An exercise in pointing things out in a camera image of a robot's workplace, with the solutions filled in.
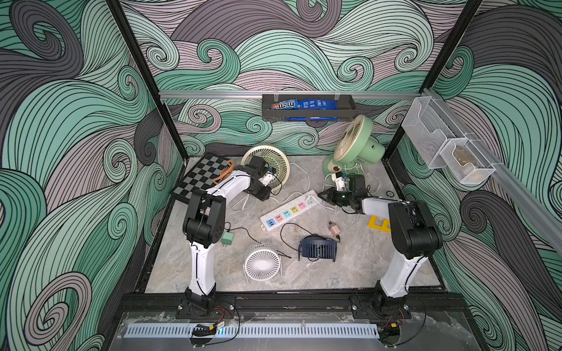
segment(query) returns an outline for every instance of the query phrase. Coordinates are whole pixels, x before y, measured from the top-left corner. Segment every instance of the white wire fan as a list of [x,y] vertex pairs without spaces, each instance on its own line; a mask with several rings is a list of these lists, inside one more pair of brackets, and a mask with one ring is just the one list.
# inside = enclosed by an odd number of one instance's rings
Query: white wire fan
[[247,165],[253,156],[263,158],[268,167],[273,167],[277,171],[275,178],[269,183],[273,191],[279,189],[289,179],[289,160],[278,148],[269,145],[254,146],[242,157],[241,163]]
[[253,243],[244,261],[244,273],[248,278],[264,281],[273,278],[281,270],[281,259],[267,241]]

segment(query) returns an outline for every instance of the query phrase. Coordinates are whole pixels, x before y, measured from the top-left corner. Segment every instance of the yellow object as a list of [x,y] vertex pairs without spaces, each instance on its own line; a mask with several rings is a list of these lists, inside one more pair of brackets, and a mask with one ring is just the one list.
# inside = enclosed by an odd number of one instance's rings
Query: yellow object
[[377,216],[372,216],[367,227],[390,233],[390,221],[383,217],[377,220]]

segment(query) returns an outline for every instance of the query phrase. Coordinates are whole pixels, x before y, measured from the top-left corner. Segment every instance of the power adapter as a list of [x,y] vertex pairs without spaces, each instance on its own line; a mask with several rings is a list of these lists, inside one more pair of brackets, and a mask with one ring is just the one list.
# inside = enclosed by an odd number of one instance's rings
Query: power adapter
[[340,234],[342,233],[339,228],[338,225],[335,224],[334,222],[328,222],[328,229],[330,230],[330,234],[332,234],[333,236],[336,237],[336,239],[338,239],[338,241],[341,243],[342,239],[340,238]]
[[224,231],[223,237],[220,239],[220,242],[223,243],[223,246],[226,246],[232,245],[232,240],[234,240],[234,233]]

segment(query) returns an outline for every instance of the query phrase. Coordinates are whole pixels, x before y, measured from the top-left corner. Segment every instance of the green desk fan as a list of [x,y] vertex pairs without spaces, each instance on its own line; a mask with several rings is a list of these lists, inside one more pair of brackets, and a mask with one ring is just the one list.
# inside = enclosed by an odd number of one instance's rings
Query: green desk fan
[[377,163],[384,155],[384,146],[370,138],[373,121],[358,115],[342,135],[334,157],[324,161],[325,174],[343,172],[357,173],[357,162]]

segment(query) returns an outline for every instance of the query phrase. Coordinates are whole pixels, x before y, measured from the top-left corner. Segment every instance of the chessboard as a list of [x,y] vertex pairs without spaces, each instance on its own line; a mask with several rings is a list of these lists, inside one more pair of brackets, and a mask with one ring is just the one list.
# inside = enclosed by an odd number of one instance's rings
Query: chessboard
[[207,190],[215,186],[212,180],[220,176],[227,161],[224,157],[207,152],[171,192],[172,198],[189,203],[193,189]]

